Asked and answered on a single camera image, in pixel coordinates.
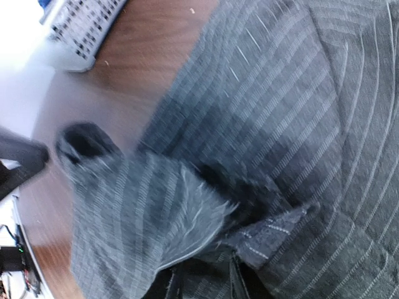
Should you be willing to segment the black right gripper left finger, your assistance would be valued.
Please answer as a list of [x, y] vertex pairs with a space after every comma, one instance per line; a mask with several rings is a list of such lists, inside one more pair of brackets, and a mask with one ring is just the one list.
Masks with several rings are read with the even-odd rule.
[[199, 298], [199, 267], [198, 264], [181, 264], [159, 272], [155, 298]]

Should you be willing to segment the black pinstriped long sleeve shirt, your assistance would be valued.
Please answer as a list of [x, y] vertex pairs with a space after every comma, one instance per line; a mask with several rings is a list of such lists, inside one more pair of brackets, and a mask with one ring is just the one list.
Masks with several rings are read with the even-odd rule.
[[221, 1], [131, 156], [93, 123], [56, 139], [86, 298], [155, 298], [199, 265], [231, 298], [398, 297], [398, 2]]

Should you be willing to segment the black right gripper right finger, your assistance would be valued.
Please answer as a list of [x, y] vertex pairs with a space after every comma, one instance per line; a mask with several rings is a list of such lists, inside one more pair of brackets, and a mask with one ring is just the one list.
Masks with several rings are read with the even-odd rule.
[[233, 253], [229, 261], [231, 298], [258, 298], [256, 276], [253, 271]]

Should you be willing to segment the white plastic laundry basket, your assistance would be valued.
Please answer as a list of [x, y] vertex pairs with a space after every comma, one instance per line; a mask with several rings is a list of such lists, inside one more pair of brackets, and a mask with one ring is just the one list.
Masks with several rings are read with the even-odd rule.
[[126, 3], [125, 0], [49, 1], [40, 19], [46, 36], [36, 50], [37, 60], [65, 72], [92, 69], [103, 41]]

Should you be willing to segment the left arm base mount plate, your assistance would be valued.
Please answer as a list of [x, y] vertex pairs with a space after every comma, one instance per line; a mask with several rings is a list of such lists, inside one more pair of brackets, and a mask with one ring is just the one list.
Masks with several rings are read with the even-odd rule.
[[1, 230], [6, 230], [15, 243], [12, 246], [1, 246], [1, 275], [8, 272], [21, 272], [24, 279], [24, 291], [21, 298], [25, 298], [27, 292], [32, 293], [34, 298], [38, 298], [42, 294], [42, 280], [22, 232], [22, 227], [17, 224], [15, 234], [5, 224], [1, 224]]

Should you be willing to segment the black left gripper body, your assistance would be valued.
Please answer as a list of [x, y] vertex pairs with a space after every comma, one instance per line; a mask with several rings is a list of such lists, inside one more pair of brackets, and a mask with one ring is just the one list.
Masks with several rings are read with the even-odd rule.
[[39, 174], [49, 162], [49, 157], [48, 147], [44, 143], [1, 127], [1, 161], [14, 161], [18, 164], [9, 169], [1, 163], [1, 200]]

